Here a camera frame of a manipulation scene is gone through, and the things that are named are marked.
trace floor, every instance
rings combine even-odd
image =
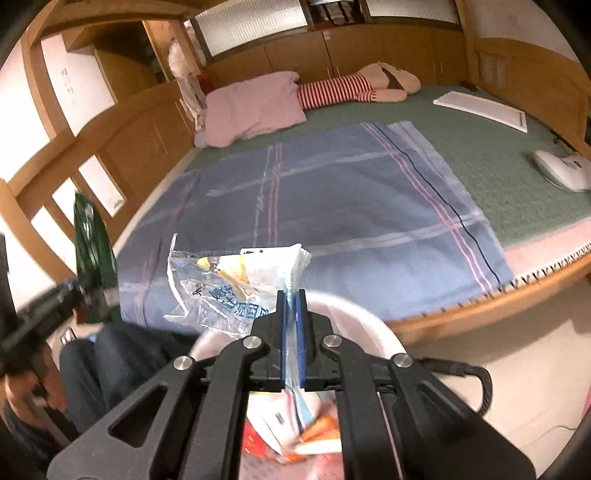
[[[525,452],[540,475],[579,424],[591,384],[591,286],[583,279],[503,322],[408,350],[485,366],[493,380],[485,419]],[[444,382],[479,407],[478,380]]]

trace wooden headboard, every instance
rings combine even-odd
[[[476,38],[474,49],[478,86],[536,117],[591,158],[591,145],[584,141],[591,81],[579,63],[508,38]]]
[[[114,243],[165,175],[193,148],[193,125],[179,102],[176,82],[145,90],[92,119],[74,137],[66,129],[36,153],[9,181],[0,180],[0,215],[21,245],[56,282],[74,272],[31,224],[45,207],[73,239],[74,228],[52,195],[71,179],[93,199]],[[80,173],[92,155],[119,190],[124,204],[111,216]]]

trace window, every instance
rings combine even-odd
[[[454,0],[367,0],[372,17],[413,17],[459,23]]]
[[[212,56],[307,25],[299,0],[228,0],[196,19]]]

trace metal screw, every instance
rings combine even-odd
[[[250,337],[246,337],[244,339],[244,341],[242,342],[242,344],[246,347],[246,348],[259,348],[261,346],[262,340],[254,335],[251,335]]]
[[[324,344],[328,347],[335,348],[338,347],[341,343],[343,343],[343,339],[338,335],[327,335],[322,340]]]
[[[408,368],[413,364],[413,358],[407,353],[394,355],[394,365],[400,368]]]
[[[174,359],[173,365],[177,370],[186,370],[191,365],[193,365],[193,359],[185,355],[179,356]]]

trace red and white stripes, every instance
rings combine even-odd
[[[297,97],[302,110],[310,110],[352,100],[374,102],[375,91],[372,90],[371,84],[363,75],[354,73],[345,77],[335,77],[300,85]]]

